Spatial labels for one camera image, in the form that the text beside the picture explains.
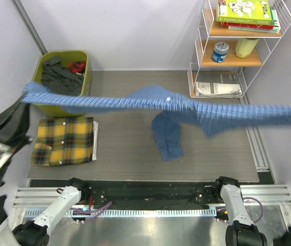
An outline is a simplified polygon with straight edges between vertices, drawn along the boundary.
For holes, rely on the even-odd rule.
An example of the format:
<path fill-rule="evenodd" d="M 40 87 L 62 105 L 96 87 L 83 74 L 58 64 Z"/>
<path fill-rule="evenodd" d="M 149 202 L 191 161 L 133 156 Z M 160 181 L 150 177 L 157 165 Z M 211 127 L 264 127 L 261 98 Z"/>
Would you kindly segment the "blue checked long sleeve shirt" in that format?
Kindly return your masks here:
<path fill-rule="evenodd" d="M 36 82 L 30 82 L 24 88 L 22 101 L 26 104 L 59 106 L 74 114 L 157 110 L 159 114 L 152 120 L 151 127 L 165 161 L 183 155 L 181 123 L 201 128 L 207 137 L 238 128 L 291 126 L 291 106 L 201 102 L 157 85 L 116 98 L 56 94 Z"/>

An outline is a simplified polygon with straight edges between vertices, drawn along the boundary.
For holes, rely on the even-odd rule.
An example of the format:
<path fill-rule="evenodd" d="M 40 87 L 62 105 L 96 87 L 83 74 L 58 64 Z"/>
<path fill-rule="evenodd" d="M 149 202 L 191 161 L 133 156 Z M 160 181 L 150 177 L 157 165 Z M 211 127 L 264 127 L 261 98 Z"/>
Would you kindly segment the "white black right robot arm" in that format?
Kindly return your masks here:
<path fill-rule="evenodd" d="M 220 176 L 215 181 L 213 197 L 225 204 L 228 227 L 225 232 L 226 245 L 268 245 L 266 236 L 252 221 L 244 205 L 240 184 L 236 179 Z M 273 245 L 291 245 L 291 227 L 281 236 L 273 239 Z"/>

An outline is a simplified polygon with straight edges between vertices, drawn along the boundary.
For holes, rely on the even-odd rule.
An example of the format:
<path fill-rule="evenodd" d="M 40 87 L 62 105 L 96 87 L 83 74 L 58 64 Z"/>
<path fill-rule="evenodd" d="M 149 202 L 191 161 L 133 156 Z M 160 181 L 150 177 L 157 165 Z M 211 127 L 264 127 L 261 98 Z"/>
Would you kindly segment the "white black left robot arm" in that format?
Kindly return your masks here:
<path fill-rule="evenodd" d="M 16 101 L 0 113 L 0 187 L 11 159 L 25 145 L 32 142 L 29 129 L 29 105 Z M 75 204 L 86 204 L 90 199 L 89 183 L 72 178 L 59 197 L 39 216 L 14 230 L 10 229 L 4 209 L 6 196 L 0 196 L 0 245 L 47 245 L 49 237 Z"/>

